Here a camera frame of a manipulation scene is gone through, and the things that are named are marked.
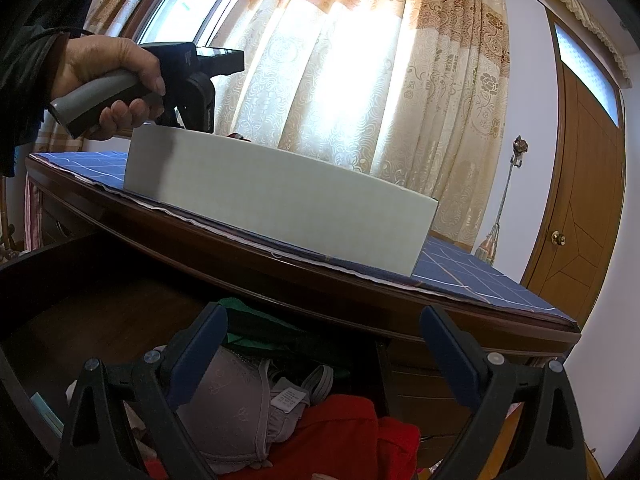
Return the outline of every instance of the gold door knob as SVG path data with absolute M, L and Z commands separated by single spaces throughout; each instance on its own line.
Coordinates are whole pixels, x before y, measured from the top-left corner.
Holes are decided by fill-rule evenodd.
M 562 246 L 566 243 L 566 237 L 560 231 L 553 231 L 551 233 L 551 243 Z

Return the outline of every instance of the hand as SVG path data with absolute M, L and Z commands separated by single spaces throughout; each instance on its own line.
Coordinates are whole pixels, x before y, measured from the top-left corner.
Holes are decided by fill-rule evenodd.
M 62 97 L 101 75 L 126 68 L 138 74 L 140 81 L 151 91 L 165 94 L 158 58 L 133 41 L 110 36 L 85 36 L 68 40 L 58 64 L 51 88 L 51 99 Z M 95 140 L 106 140 L 116 133 L 140 126 L 146 120 L 159 117 L 162 106 L 149 107 L 142 99 L 134 99 L 127 106 L 114 102 L 100 114 L 100 130 L 85 134 Z

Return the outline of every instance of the screw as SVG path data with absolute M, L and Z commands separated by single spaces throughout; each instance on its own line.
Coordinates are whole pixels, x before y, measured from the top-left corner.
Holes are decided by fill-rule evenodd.
M 549 361 L 549 369 L 556 374 L 559 374 L 564 370 L 562 363 L 560 361 Z
M 491 352 L 486 358 L 492 365 L 500 366 L 504 364 L 504 355 L 498 352 Z
M 95 357 L 88 359 L 87 362 L 84 363 L 84 369 L 88 372 L 93 372 L 98 366 L 100 366 L 100 361 Z
M 152 365 L 160 358 L 160 352 L 158 350 L 149 350 L 144 356 L 145 363 Z

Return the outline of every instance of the window pane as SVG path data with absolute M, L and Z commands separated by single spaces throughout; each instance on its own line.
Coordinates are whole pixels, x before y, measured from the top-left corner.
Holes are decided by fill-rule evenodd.
M 162 0 L 140 43 L 193 41 L 216 0 Z
M 600 101 L 607 114 L 618 126 L 618 103 L 613 86 L 591 60 L 591 57 L 558 25 L 556 25 L 556 33 L 560 46 L 560 59 L 591 90 L 591 93 Z
M 233 6 L 238 0 L 223 0 L 220 6 L 213 13 L 213 16 L 207 23 L 207 27 L 204 29 L 202 36 L 198 40 L 198 46 L 208 46 L 210 41 L 216 35 L 216 32 L 220 28 L 220 25 L 226 20 L 226 17 L 233 9 Z

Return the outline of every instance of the window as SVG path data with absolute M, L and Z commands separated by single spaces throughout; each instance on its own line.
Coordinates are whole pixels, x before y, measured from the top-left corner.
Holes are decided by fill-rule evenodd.
M 556 35 L 560 47 L 560 59 L 593 93 L 607 111 L 616 126 L 618 124 L 618 100 L 616 90 L 591 57 L 556 23 Z
M 138 43 L 193 41 L 207 46 L 238 0 L 157 0 Z

